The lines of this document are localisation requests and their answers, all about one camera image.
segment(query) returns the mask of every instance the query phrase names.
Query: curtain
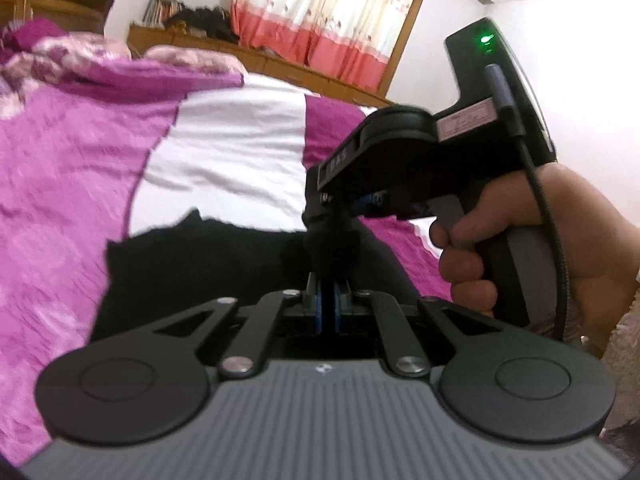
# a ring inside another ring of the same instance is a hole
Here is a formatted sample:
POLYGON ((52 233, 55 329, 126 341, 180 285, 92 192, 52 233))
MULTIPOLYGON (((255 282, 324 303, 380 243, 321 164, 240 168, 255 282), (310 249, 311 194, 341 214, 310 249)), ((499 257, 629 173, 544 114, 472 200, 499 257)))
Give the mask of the curtain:
POLYGON ((378 88, 413 0, 234 0, 240 43, 369 91, 378 88))

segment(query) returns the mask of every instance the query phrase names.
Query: pink curtain trim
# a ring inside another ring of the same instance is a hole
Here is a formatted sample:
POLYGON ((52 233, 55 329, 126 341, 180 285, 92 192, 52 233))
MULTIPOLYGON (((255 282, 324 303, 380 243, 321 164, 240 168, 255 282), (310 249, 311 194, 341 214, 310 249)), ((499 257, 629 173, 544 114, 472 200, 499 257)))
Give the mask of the pink curtain trim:
POLYGON ((270 48, 290 62, 309 65, 368 91, 376 91, 389 61, 388 56, 362 42, 322 30, 309 21, 293 23, 242 0, 234 1, 231 21, 241 45, 270 48))

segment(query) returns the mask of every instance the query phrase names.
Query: label sticker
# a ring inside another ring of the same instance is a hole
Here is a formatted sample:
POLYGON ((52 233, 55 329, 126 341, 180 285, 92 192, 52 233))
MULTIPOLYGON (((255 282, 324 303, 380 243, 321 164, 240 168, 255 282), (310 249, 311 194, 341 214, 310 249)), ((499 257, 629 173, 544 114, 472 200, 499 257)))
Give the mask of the label sticker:
POLYGON ((483 124, 492 123, 497 119, 498 114, 495 111, 494 102, 489 97, 484 101, 440 119, 436 123, 438 139, 440 142, 451 139, 483 124))

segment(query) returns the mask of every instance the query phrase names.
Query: round black pad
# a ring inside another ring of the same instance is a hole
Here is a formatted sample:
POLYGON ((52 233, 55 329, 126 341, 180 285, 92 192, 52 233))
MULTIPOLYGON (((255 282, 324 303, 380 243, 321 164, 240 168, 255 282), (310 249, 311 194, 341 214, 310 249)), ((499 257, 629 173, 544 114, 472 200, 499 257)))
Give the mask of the round black pad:
POLYGON ((495 381, 505 392, 528 400, 553 399, 571 384, 569 372, 546 359, 522 357, 502 363, 495 381))
POLYGON ((615 386, 586 352, 507 329, 466 338, 442 373, 440 391, 483 433, 551 444, 599 431, 615 386))
POLYGON ((94 446, 130 446, 175 431, 209 396, 206 372, 183 340, 137 333, 53 361, 35 398, 49 431, 94 446))

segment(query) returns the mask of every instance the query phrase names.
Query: gray ribbed base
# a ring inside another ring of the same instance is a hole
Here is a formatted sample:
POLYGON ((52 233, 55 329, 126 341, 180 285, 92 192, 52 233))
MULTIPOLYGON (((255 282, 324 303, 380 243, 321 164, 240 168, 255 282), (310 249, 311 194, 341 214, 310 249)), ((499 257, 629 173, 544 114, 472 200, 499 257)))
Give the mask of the gray ribbed base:
POLYGON ((430 387, 376 361, 274 361, 224 383, 187 427, 128 449, 56 440, 33 480, 617 480, 626 467, 594 438, 531 449, 453 421, 430 387))

